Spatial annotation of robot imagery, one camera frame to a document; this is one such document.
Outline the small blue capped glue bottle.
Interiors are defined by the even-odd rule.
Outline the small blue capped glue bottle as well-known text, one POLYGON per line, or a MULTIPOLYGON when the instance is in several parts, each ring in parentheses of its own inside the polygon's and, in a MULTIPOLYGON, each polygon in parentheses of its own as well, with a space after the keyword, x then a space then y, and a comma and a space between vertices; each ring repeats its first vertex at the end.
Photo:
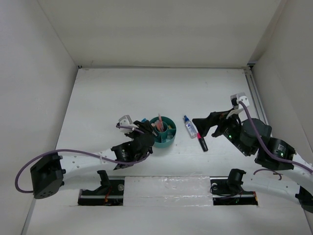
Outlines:
POLYGON ((183 116, 184 124, 186 126, 187 132, 191 138, 195 138, 197 136, 197 131, 187 116, 183 116))

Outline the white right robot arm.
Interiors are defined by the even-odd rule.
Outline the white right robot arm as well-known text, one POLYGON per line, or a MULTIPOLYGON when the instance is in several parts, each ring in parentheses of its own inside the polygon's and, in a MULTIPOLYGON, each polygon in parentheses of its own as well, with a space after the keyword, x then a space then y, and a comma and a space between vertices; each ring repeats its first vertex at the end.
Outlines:
POLYGON ((256 155, 255 163, 263 170, 290 179, 275 181, 234 168, 222 184, 210 189, 219 200, 229 201, 243 192, 254 191, 290 200, 305 211, 313 211, 313 167, 297 155, 291 145, 272 137, 271 126, 252 117, 241 121, 238 114, 232 115, 230 111, 212 112, 192 122, 201 137, 216 127, 212 137, 226 137, 244 156, 256 155))

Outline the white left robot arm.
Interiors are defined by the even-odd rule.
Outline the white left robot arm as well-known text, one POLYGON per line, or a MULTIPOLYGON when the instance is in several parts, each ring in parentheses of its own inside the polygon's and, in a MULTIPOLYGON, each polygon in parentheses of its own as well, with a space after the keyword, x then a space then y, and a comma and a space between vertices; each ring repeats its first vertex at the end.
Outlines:
POLYGON ((111 147, 98 153, 70 150, 55 150, 37 157, 30 174, 35 199, 44 199, 55 195, 59 190, 70 189, 73 181, 87 173, 98 173, 100 177, 92 182, 92 188, 98 194, 109 189, 106 172, 131 167, 144 161, 153 152, 155 135, 149 121, 135 121, 135 126, 118 124, 125 130, 130 141, 111 147))

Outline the pink wooden pencil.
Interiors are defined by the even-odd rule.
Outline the pink wooden pencil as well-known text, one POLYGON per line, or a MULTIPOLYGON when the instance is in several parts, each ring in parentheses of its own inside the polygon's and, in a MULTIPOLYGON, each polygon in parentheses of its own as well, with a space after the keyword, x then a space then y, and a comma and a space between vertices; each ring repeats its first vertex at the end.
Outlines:
POLYGON ((159 132, 164 132, 164 126, 163 126, 163 122, 162 122, 162 118, 161 118, 160 114, 158 114, 158 120, 156 121, 156 127, 157 127, 159 132))

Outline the pink black highlighter marker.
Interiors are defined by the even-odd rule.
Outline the pink black highlighter marker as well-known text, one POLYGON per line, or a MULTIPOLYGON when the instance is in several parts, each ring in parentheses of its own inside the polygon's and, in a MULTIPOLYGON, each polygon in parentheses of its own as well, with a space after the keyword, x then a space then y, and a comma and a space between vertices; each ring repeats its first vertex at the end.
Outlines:
POLYGON ((200 144, 203 152, 207 152, 208 147, 207 147, 207 144, 205 142, 205 139, 199 133, 197 133, 197 138, 198 138, 199 144, 200 144))

